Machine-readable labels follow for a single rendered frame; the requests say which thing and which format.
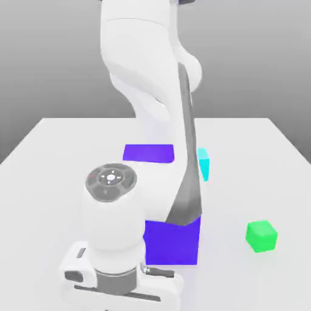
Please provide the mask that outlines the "large blue box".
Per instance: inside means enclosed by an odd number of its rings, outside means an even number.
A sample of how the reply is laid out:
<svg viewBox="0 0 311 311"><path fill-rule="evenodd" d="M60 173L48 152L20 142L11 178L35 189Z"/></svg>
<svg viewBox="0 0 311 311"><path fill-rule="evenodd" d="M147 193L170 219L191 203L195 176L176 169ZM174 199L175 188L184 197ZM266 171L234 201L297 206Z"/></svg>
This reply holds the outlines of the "large blue box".
<svg viewBox="0 0 311 311"><path fill-rule="evenodd" d="M123 160L167 164L174 161L173 145L126 144ZM148 265L196 265L201 212L186 225L145 221L144 240Z"/></svg>

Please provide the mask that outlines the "small green cube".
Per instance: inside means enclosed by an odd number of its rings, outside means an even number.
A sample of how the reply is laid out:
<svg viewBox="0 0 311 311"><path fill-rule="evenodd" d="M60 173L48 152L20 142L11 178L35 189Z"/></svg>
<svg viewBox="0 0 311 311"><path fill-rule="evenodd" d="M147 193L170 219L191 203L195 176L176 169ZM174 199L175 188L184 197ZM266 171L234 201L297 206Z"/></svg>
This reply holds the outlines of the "small green cube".
<svg viewBox="0 0 311 311"><path fill-rule="evenodd" d="M267 220L257 220L247 224L245 240L255 253L274 250L278 232Z"/></svg>

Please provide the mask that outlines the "small cyan cube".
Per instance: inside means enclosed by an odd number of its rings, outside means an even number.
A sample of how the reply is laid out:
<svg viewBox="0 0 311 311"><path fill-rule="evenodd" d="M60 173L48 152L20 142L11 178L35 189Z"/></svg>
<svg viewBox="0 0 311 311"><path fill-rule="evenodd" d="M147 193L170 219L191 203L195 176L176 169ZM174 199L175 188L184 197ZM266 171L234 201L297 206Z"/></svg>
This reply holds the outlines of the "small cyan cube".
<svg viewBox="0 0 311 311"><path fill-rule="evenodd" d="M207 150L205 148L199 148L197 150L197 156L203 180L207 182L210 174L210 158Z"/></svg>

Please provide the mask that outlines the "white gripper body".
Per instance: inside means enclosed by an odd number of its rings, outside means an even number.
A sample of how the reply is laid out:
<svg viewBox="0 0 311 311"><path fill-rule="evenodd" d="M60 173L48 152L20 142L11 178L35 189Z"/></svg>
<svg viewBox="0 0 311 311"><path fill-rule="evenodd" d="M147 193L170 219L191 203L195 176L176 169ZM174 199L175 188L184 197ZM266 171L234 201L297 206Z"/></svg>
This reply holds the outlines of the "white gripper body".
<svg viewBox="0 0 311 311"><path fill-rule="evenodd" d="M61 296L73 311L181 311L181 289L166 278L138 276L138 286L122 295L64 282Z"/></svg>

